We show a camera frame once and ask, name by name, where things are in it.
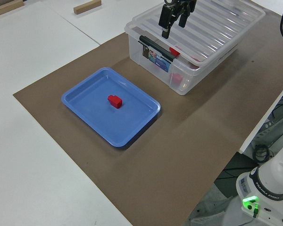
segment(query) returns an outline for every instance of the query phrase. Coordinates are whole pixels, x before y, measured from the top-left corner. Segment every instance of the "translucent lid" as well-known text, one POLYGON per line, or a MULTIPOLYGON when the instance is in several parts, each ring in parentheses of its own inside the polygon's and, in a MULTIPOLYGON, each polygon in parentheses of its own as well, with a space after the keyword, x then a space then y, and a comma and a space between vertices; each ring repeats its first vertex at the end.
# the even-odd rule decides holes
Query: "translucent lid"
POLYGON ((234 45, 265 12, 242 0, 197 0, 184 28, 173 24, 168 39, 158 25, 162 4, 133 18, 132 23, 174 48, 197 66, 207 65, 234 45))

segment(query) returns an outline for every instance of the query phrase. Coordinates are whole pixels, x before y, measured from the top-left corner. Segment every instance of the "green light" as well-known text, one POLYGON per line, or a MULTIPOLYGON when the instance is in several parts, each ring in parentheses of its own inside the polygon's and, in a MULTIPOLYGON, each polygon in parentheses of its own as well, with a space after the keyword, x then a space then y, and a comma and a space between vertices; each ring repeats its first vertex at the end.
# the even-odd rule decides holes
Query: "green light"
POLYGON ((243 202, 248 202, 248 201, 257 200, 257 199, 258 199, 258 197, 252 196, 252 197, 249 197, 249 198, 242 199, 242 201, 243 202))

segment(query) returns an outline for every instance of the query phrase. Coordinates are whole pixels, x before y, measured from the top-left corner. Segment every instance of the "label on robot base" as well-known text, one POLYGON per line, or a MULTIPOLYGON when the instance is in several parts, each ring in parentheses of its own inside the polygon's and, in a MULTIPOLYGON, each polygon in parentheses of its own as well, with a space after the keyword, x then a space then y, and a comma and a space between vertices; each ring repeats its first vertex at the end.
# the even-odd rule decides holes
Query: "label on robot base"
POLYGON ((143 46, 142 55, 165 72, 169 72, 170 62, 165 60, 160 53, 156 52, 151 47, 143 46))
POLYGON ((239 187, 240 187, 243 197, 247 196, 250 193, 250 186, 247 183, 246 177, 242 178, 239 181, 239 187))

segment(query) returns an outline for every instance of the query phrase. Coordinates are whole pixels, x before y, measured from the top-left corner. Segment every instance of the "black handle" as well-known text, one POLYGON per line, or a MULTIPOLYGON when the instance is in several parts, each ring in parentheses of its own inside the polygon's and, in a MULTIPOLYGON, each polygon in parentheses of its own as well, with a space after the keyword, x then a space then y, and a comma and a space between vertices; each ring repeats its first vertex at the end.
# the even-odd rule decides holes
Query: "black handle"
POLYGON ((142 41, 147 46, 151 46, 152 48, 160 52, 162 56, 164 56, 166 59, 170 60, 171 62, 173 62, 173 60, 176 58, 172 53, 168 52, 167 50, 165 50, 160 45, 156 44, 146 36, 141 35, 140 41, 142 41))

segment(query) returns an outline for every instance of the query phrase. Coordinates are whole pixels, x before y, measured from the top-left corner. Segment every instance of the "wooden stick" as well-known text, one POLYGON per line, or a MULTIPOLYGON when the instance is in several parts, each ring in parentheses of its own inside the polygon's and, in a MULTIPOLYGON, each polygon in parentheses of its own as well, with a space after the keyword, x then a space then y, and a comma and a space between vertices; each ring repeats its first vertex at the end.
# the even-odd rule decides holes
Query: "wooden stick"
POLYGON ((75 14, 80 14, 101 5, 102 5, 101 0, 92 0, 80 6, 74 7, 74 12, 75 14))
POLYGON ((23 5, 24 5, 23 0, 13 0, 9 3, 6 3, 2 6, 0 6, 0 15, 7 13, 9 11, 12 11, 16 8, 19 8, 23 5))

